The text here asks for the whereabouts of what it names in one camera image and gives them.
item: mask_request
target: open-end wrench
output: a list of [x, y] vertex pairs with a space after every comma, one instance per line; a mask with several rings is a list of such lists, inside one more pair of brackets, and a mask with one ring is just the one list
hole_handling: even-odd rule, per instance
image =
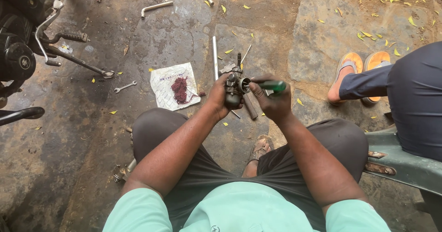
[[125, 85], [125, 86], [123, 86], [123, 87], [121, 87], [121, 88], [115, 88], [114, 91], [115, 91], [115, 93], [119, 93], [120, 90], [125, 89], [125, 88], [127, 88], [127, 87], [129, 87], [129, 86], [132, 86], [132, 85], [137, 85], [137, 82], [136, 82], [136, 81], [133, 81], [133, 82], [131, 82], [130, 84]]

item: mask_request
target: sandal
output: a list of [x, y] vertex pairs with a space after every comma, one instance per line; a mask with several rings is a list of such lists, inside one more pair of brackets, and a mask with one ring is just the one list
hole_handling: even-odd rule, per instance
[[[342, 70], [342, 68], [344, 68], [346, 66], [351, 66], [353, 68], [353, 70], [355, 71], [355, 74], [361, 73], [362, 72], [362, 66], [363, 66], [361, 57], [357, 53], [355, 53], [355, 52], [349, 52], [349, 53], [345, 54], [341, 58], [341, 60], [339, 61], [339, 64], [338, 64], [338, 69], [336, 70], [336, 78], [334, 79], [334, 82], [333, 82], [333, 85], [331, 86], [331, 88], [333, 88], [333, 86], [336, 83], [336, 81], [338, 81], [339, 73]], [[329, 103], [331, 103], [334, 106], [340, 106], [345, 101], [346, 100], [340, 100], [338, 102], [331, 102], [329, 100]]]
[[258, 142], [262, 139], [266, 139], [266, 144], [269, 145], [270, 151], [274, 150], [272, 138], [268, 135], [260, 135], [256, 139], [255, 144], [253, 145], [253, 147], [251, 149], [249, 162], [251, 162], [252, 160], [259, 160], [259, 158], [261, 156], [263, 156], [267, 153], [265, 145], [263, 147], [261, 147], [260, 149], [255, 150]]
[[[387, 52], [375, 52], [370, 54], [368, 58], [365, 60], [364, 68], [362, 72], [373, 70], [382, 66], [391, 65], [390, 63], [390, 55]], [[376, 104], [381, 97], [367, 97], [362, 98], [362, 101], [368, 105]]]

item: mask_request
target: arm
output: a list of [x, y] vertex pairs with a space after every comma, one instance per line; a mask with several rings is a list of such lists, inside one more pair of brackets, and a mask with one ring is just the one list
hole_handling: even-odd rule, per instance
[[228, 76], [224, 74], [214, 83], [201, 110], [142, 159], [121, 195], [137, 188], [152, 189], [162, 197], [170, 192], [212, 128], [229, 113], [224, 106]]
[[[252, 78], [253, 82], [278, 80], [268, 74]], [[359, 199], [368, 202], [347, 169], [304, 127], [291, 111], [290, 85], [278, 96], [269, 98], [255, 83], [250, 88], [267, 117], [272, 119], [284, 134], [315, 201], [324, 214], [330, 205]]]

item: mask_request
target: carburetor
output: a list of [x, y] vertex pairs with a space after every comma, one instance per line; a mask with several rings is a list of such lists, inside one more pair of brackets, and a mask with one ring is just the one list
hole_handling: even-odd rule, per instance
[[233, 109], [241, 103], [241, 98], [244, 94], [250, 92], [249, 84], [250, 78], [242, 78], [241, 74], [241, 53], [238, 53], [238, 64], [232, 70], [233, 74], [229, 76], [225, 84], [225, 102], [224, 105]]

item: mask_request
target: concrete floor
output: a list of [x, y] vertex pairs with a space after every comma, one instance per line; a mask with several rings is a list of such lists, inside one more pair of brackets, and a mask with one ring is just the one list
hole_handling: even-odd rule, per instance
[[[36, 73], [25, 82], [22, 93], [11, 96], [7, 108], [42, 106], [46, 114], [0, 127], [0, 214], [11, 231], [101, 231], [123, 185], [113, 182], [111, 170], [132, 158], [125, 128], [143, 111], [156, 107], [148, 69], [191, 62], [198, 91], [208, 93], [213, 82], [213, 35], [223, 58], [220, 65], [233, 63], [235, 55], [245, 53], [252, 43], [244, 61], [245, 74], [271, 72], [290, 82], [293, 112], [305, 125], [342, 117], [375, 131], [391, 123], [383, 116], [389, 111], [387, 98], [374, 107], [349, 101], [335, 108], [326, 94], [341, 55], [352, 50], [366, 57], [385, 50], [384, 41], [362, 42], [339, 34], [381, 33], [398, 41], [397, 49], [405, 55], [407, 46], [411, 52], [422, 43], [420, 37], [412, 37], [413, 28], [402, 22], [403, 17], [417, 14], [418, 26], [433, 19], [425, 8], [388, 4], [377, 11], [388, 19], [373, 20], [358, 0], [214, 0], [212, 8], [203, 0], [173, 1], [174, 6], [147, 12], [145, 20], [140, 20], [139, 12], [155, 0], [64, 1], [63, 13], [48, 33], [61, 29], [87, 33], [89, 43], [58, 44], [65, 43], [92, 65], [123, 74], [103, 79], [66, 60], [60, 68], [46, 66], [37, 56]], [[251, 9], [244, 9], [244, 4]], [[345, 11], [344, 18], [334, 12], [335, 6]], [[435, 41], [436, 32], [424, 32], [428, 42]], [[232, 48], [232, 53], [223, 53]], [[395, 57], [394, 47], [388, 50]], [[134, 80], [136, 86], [113, 93]], [[205, 99], [178, 112], [191, 116]], [[255, 99], [252, 102], [261, 114]], [[229, 125], [217, 124], [204, 142], [213, 158], [236, 175], [242, 173], [258, 135], [271, 135], [275, 146], [285, 144], [279, 129], [265, 116], [252, 121], [245, 110], [238, 114], [242, 119], [229, 114], [222, 121]], [[360, 185], [392, 229], [436, 231], [431, 217], [413, 207], [414, 201], [421, 200], [417, 189], [368, 174]]]

